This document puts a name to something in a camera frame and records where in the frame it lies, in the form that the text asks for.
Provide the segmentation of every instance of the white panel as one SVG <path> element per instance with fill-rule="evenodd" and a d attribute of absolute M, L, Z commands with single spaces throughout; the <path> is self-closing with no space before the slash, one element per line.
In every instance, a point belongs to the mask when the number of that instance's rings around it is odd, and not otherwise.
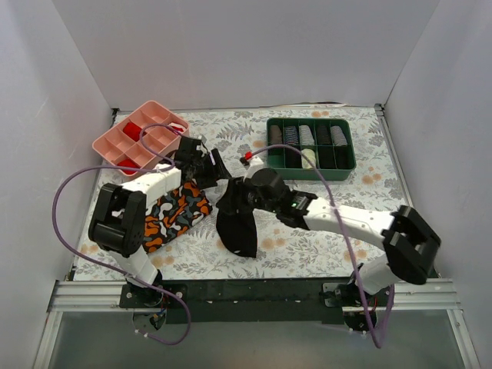
<path fill-rule="evenodd" d="M 440 2 L 387 103 L 419 212 L 442 237 L 482 367 L 492 367 L 492 3 Z"/>
<path fill-rule="evenodd" d="M 385 102 L 438 0 L 54 0 L 110 106 Z"/>
<path fill-rule="evenodd" d="M 100 162 L 91 142 L 111 111 L 51 0 L 0 0 L 0 367 L 31 367 L 56 278 L 71 255 L 51 206 L 63 178 Z M 62 197 L 60 225 L 75 244 L 94 174 Z"/>

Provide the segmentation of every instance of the floral tablecloth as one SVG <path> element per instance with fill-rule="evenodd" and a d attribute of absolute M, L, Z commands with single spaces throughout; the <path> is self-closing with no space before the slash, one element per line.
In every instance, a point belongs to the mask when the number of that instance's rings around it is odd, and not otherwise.
<path fill-rule="evenodd" d="M 247 151 L 265 146 L 266 121 L 272 117 L 343 118 L 351 127 L 357 167 L 343 182 L 331 184 L 338 204 L 379 211 L 396 210 L 404 204 L 401 183 L 373 108 L 287 108 L 251 111 L 187 112 L 180 116 L 191 124 L 191 134 L 204 135 L 207 147 L 218 148 L 233 176 L 244 173 L 238 158 Z M 119 115 L 116 122 L 126 115 Z M 87 236 L 95 200 L 104 183 L 120 184 L 117 171 L 102 171 L 85 224 L 79 250 L 84 254 L 115 264 L 114 259 Z M 212 204 L 225 191 L 226 183 L 206 191 Z M 302 191 L 327 196 L 319 181 L 287 181 Z M 326 232 L 293 229 L 280 223 L 273 214 L 255 211 L 258 229 L 258 256 L 241 258 L 225 249 L 215 230 L 217 209 L 190 231 L 151 254 L 152 263 L 164 279 L 225 278 L 307 278 L 347 276 L 352 272 L 347 247 L 342 237 Z M 370 261 L 382 254 L 375 246 L 355 241 L 359 261 Z M 110 281 L 122 276 L 85 260 L 76 261 L 74 280 Z"/>

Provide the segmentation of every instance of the red object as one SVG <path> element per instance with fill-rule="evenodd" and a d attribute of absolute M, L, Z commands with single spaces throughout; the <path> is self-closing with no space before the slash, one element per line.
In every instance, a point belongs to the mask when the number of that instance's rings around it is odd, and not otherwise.
<path fill-rule="evenodd" d="M 125 159 L 117 163 L 118 166 L 120 167 L 131 167 L 131 168 L 140 168 L 138 165 L 136 165 L 132 160 L 130 159 Z M 127 175 L 133 175 L 136 173 L 136 171 L 128 171 L 125 169 L 122 169 L 122 171 L 127 174 Z"/>
<path fill-rule="evenodd" d="M 130 121 L 124 128 L 123 132 L 131 138 L 133 141 L 138 142 L 140 139 L 140 131 L 141 128 L 138 127 L 135 123 Z"/>
<path fill-rule="evenodd" d="M 171 123 L 169 123 L 169 127 L 175 129 L 179 133 L 184 133 L 186 131 L 186 128 L 184 127 L 184 125 L 180 125 L 179 123 L 175 123 L 173 121 Z"/>

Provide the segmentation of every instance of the green tray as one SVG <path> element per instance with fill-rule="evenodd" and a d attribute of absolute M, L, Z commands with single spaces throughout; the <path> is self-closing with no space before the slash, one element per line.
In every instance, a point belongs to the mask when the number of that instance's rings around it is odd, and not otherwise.
<path fill-rule="evenodd" d="M 284 127 L 299 125 L 307 125 L 311 129 L 311 133 L 314 137 L 314 146 L 295 146 L 299 150 L 304 148 L 310 148 L 316 153 L 316 166 L 320 170 L 324 179 L 329 181 L 344 181 L 348 178 L 350 173 L 355 169 L 355 155 L 354 146 L 352 145 L 351 130 L 348 127 L 348 122 L 343 119 L 316 119 L 316 118 L 270 118 L 267 120 L 267 136 L 268 144 L 271 145 L 270 138 L 270 126 L 277 125 L 282 130 L 282 137 L 284 134 Z M 332 146 L 332 145 L 318 145 L 316 139 L 316 127 L 318 125 L 326 125 L 328 132 L 330 127 L 337 125 L 343 131 L 345 138 L 347 139 L 348 146 Z M 286 163 L 285 151 L 287 148 L 274 148 L 268 151 L 267 163 L 270 168 L 275 169 L 283 179 L 301 179 L 305 181 L 319 181 L 319 177 L 312 169 L 303 169 L 301 165 L 301 159 L 296 163 Z M 347 155 L 347 164 L 345 168 L 339 168 L 337 157 L 340 154 Z M 324 163 L 320 167 L 320 158 L 323 158 L 321 162 Z"/>

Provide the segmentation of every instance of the black fabric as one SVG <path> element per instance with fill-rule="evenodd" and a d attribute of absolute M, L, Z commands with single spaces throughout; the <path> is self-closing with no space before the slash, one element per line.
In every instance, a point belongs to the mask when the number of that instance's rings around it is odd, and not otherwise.
<path fill-rule="evenodd" d="M 237 256 L 256 258 L 258 235 L 253 213 L 227 215 L 218 211 L 217 233 L 225 248 Z"/>

